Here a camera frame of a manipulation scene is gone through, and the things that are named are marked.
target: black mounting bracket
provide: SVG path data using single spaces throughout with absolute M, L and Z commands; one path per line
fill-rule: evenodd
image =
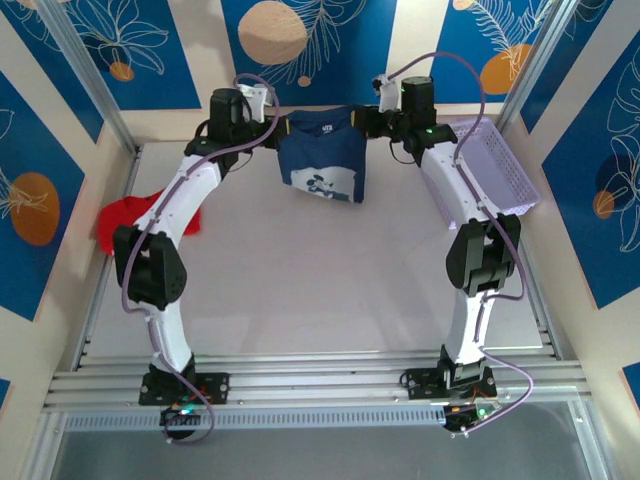
M 450 389 L 447 389 L 438 368 L 410 368 L 400 377 L 400 385 L 407 389 L 409 400 L 464 400 L 473 397 L 474 387 L 486 398 L 498 396 L 490 367 L 484 367 L 481 380 Z
M 229 395 L 228 373 L 196 373 L 193 357 L 181 372 L 212 405 L 226 405 Z M 200 399 L 187 389 L 172 373 L 149 365 L 149 373 L 142 379 L 138 403 L 144 406 L 202 405 Z

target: purple cable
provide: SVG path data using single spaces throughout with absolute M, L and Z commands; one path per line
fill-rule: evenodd
M 473 183 L 471 182 L 471 180 L 469 179 L 467 174 L 462 169 L 462 165 L 457 163 L 458 157 L 460 156 L 460 151 L 462 150 L 462 146 L 471 137 L 471 135 L 473 135 L 473 133 L 478 128 L 478 125 L 480 125 L 480 122 L 482 121 L 482 116 L 484 115 L 485 106 L 486 106 L 486 103 L 487 103 L 487 99 L 486 99 L 486 96 L 485 96 L 485 93 L 484 93 L 484 87 L 482 86 L 482 80 L 481 80 L 480 76 L 478 75 L 478 73 L 473 68 L 473 66 L 471 66 L 471 64 L 469 62 L 467 62 L 464 58 L 462 58 L 461 56 L 456 55 L 454 53 L 449 53 L 449 52 L 431 52 L 431 53 L 427 53 L 425 55 L 419 56 L 415 60 L 409 62 L 407 65 L 402 67 L 397 72 L 394 72 L 391 75 L 389 75 L 387 78 L 389 80 L 393 80 L 398 75 L 406 72 L 408 69 L 410 69 L 411 67 L 413 67 L 417 63 L 421 62 L 422 60 L 426 60 L 427 58 L 433 58 L 433 57 L 452 58 L 453 60 L 456 60 L 458 63 L 461 63 L 462 65 L 464 65 L 467 68 L 467 70 L 469 70 L 469 72 L 471 72 L 471 74 L 473 75 L 473 78 L 476 80 L 476 83 L 478 84 L 478 87 L 480 89 L 480 111 L 478 112 L 478 117 L 476 118 L 476 121 L 473 123 L 473 125 L 471 126 L 469 131 L 466 133 L 466 135 L 464 135 L 462 137 L 462 139 L 458 142 L 458 145 L 456 146 L 456 149 L 455 149 L 454 154 L 453 154 L 453 161 L 456 164 L 456 169 L 460 173 L 460 176 L 464 180 L 464 183 L 467 185 L 467 188 L 469 188 L 469 191 L 473 195 L 474 200 L 477 203 L 482 204 L 482 199 L 480 198 L 480 195 L 476 191 Z M 479 339 L 480 339 L 480 331 L 482 330 L 482 316 L 483 316 L 483 313 L 484 313 L 484 310 L 485 310 L 485 307 L 484 307 L 485 303 L 488 300 L 491 300 L 491 299 L 503 299 L 503 300 L 511 300 L 511 301 L 522 300 L 524 298 L 525 293 L 526 293 L 525 289 L 526 289 L 526 282 L 527 282 L 526 272 L 525 272 L 525 269 L 524 269 L 524 265 L 522 264 L 522 260 L 520 259 L 520 256 L 518 255 L 518 249 L 516 248 L 516 246 L 513 244 L 513 242 L 509 238 L 509 235 L 507 235 L 507 232 L 505 232 L 504 228 L 502 228 L 502 225 L 500 225 L 500 222 L 498 222 L 498 219 L 495 218 L 491 214 L 491 212 L 489 211 L 489 209 L 487 207 L 482 206 L 480 208 L 480 210 L 482 211 L 482 213 L 484 213 L 487 216 L 489 221 L 493 224 L 495 229 L 498 231 L 498 233 L 500 234 L 500 236 L 504 240 L 505 245 L 509 249 L 509 253 L 511 253 L 511 256 L 514 258 L 514 260 L 516 262 L 516 265 L 518 267 L 518 272 L 520 274 L 520 283 L 522 285 L 522 292 L 520 293 L 520 295 L 494 294 L 494 295 L 485 296 L 483 298 L 483 302 L 481 303 L 480 310 L 478 312 L 478 318 L 476 320 L 476 328 L 475 328 L 475 335 L 474 335 L 474 341 L 476 341 L 476 342 L 478 342 Z M 522 395 L 522 397 L 520 397 L 518 400 L 516 400 L 513 404 L 509 405 L 507 408 L 505 408 L 501 412 L 489 417 L 487 420 L 482 421 L 481 423 L 479 423 L 475 427 L 472 427 L 472 428 L 466 430 L 464 432 L 465 434 L 469 434 L 469 433 L 477 430 L 478 428 L 481 428 L 484 425 L 487 425 L 488 423 L 491 423 L 493 420 L 497 420 L 498 418 L 502 417 L 503 415 L 509 413 L 514 408 L 520 406 L 522 403 L 524 403 L 527 400 L 527 398 L 529 398 L 529 396 L 531 395 L 531 392 L 533 391 L 533 387 L 535 385 L 533 377 L 531 377 L 531 375 L 529 375 L 525 370 L 523 370 L 520 367 L 517 367 L 516 365 L 513 365 L 513 364 L 511 364 L 509 362 L 506 362 L 506 361 L 501 360 L 499 358 L 496 358 L 496 357 L 494 357 L 492 355 L 489 355 L 484 350 L 484 348 L 479 347 L 479 350 L 489 360 L 492 360 L 492 361 L 494 361 L 494 362 L 496 362 L 496 363 L 498 363 L 498 364 L 500 364 L 500 365 L 502 365 L 504 367 L 508 367 L 508 368 L 510 368 L 510 369 L 512 369 L 512 370 L 514 370 L 516 372 L 519 372 L 522 375 L 524 375 L 526 377 L 526 379 L 528 380 L 528 382 L 529 382 L 529 387 L 527 388 L 527 391 L 524 393 L 524 395 Z
M 191 175 L 200 166 L 204 165 L 206 162 L 209 162 L 210 160 L 212 160 L 212 159 L 214 159 L 216 157 L 220 157 L 222 155 L 227 155 L 229 153 L 242 152 L 244 150 L 259 146 L 267 138 L 269 138 L 269 136 L 276 129 L 276 126 L 278 124 L 278 120 L 280 118 L 280 101 L 278 100 L 278 96 L 276 95 L 275 89 L 269 83 L 267 83 L 265 80 L 263 80 L 262 78 L 260 78 L 257 75 L 253 75 L 251 73 L 241 73 L 240 75 L 236 76 L 233 79 L 233 86 L 237 88 L 238 87 L 238 82 L 240 80 L 242 80 L 242 79 L 254 80 L 254 81 L 258 82 L 258 83 L 261 83 L 262 85 L 264 85 L 267 88 L 267 90 L 269 91 L 269 93 L 273 97 L 273 103 L 274 103 L 274 106 L 275 106 L 275 114 L 274 114 L 274 118 L 273 118 L 273 120 L 271 122 L 271 125 L 269 125 L 269 128 L 267 129 L 267 131 L 264 134 L 262 134 L 260 137 L 256 138 L 255 140 L 247 142 L 247 143 L 245 143 L 243 145 L 238 145 L 238 146 L 229 147 L 229 148 L 223 148 L 223 149 L 217 150 L 217 151 L 215 151 L 215 152 L 213 152 L 213 153 L 211 153 L 211 154 L 209 154 L 209 155 L 207 155 L 205 157 L 202 157 L 200 160 L 198 160 L 196 163 L 194 163 L 191 167 L 189 167 L 187 169 L 186 177 Z M 191 390 L 193 392 L 194 395 L 196 395 L 196 397 L 205 405 L 205 407 L 207 408 L 207 411 L 211 415 L 211 427 L 209 428 L 207 433 L 205 433 L 204 436 L 202 436 L 202 437 L 200 437 L 200 438 L 198 438 L 196 440 L 190 440 L 190 441 L 184 441 L 183 440 L 183 441 L 180 441 L 180 442 L 174 442 L 173 439 L 169 437 L 168 432 L 167 432 L 167 426 L 165 426 L 165 430 L 164 430 L 165 438 L 167 438 L 168 442 L 175 443 L 176 445 L 193 445 L 195 443 L 200 443 L 202 440 L 207 438 L 211 434 L 211 432 L 213 431 L 213 428 L 214 428 L 215 412 L 213 411 L 213 406 L 207 401 L 207 399 L 204 397 L 204 395 L 202 395 L 202 393 L 200 393 L 200 391 L 194 385 L 192 385 L 186 378 L 184 378 L 180 374 L 180 372 L 178 372 L 175 368 L 173 368 L 171 366 L 171 364 L 169 363 L 169 361 L 162 354 L 160 341 L 158 340 L 158 338 L 156 336 L 156 333 L 155 333 L 155 329 L 154 329 L 155 320 L 152 317 L 151 311 L 149 311 L 148 309 L 146 309 L 144 307 L 133 307 L 133 308 L 130 307 L 129 306 L 129 298 L 127 296 L 127 293 L 129 291 L 129 282 L 131 280 L 131 272 L 133 271 L 133 264 L 135 262 L 135 258 L 138 256 L 138 253 L 140 252 L 140 249 L 142 248 L 142 244 L 144 243 L 145 239 L 149 235 L 149 232 L 151 231 L 151 228 L 153 227 L 153 224 L 158 221 L 158 217 L 164 211 L 165 207 L 168 205 L 169 201 L 176 194 L 176 192 L 178 191 L 180 186 L 184 183 L 185 179 L 186 179 L 185 177 L 181 177 L 178 181 L 176 181 L 176 183 L 174 183 L 174 185 L 171 187 L 171 189 L 164 196 L 164 199 L 158 205 L 158 208 L 154 212 L 154 218 L 152 218 L 149 221 L 147 226 L 144 228 L 144 230 L 140 234 L 140 237 L 138 238 L 138 240 L 134 244 L 133 249 L 131 250 L 131 255 L 129 255 L 129 259 L 127 260 L 127 265 L 125 266 L 125 269 L 124 269 L 124 277 L 123 277 L 123 280 L 122 280 L 122 295 L 121 295 L 122 308 L 124 309 L 125 312 L 127 312 L 127 313 L 142 313 L 145 316 L 148 316 L 150 318 L 149 321 L 148 321 L 147 327 L 148 327 L 148 330 L 149 330 L 149 338 L 151 340 L 151 345 L 152 345 L 152 347 L 154 349 L 154 352 L 156 352 L 156 354 L 158 355 L 158 358 L 160 359 L 162 364 L 185 387 L 187 387 L 189 390 Z

